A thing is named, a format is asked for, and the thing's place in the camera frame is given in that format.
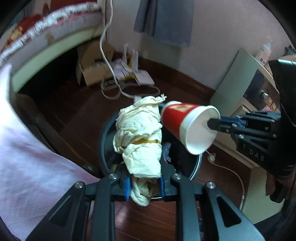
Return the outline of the person's right hand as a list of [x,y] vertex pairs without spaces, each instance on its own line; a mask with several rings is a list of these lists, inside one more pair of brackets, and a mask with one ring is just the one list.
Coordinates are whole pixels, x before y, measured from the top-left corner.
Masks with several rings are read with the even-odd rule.
[[285,179],[277,179],[272,174],[266,173],[265,195],[269,196],[275,191],[276,182],[280,182],[285,187],[285,195],[287,197],[287,181]]

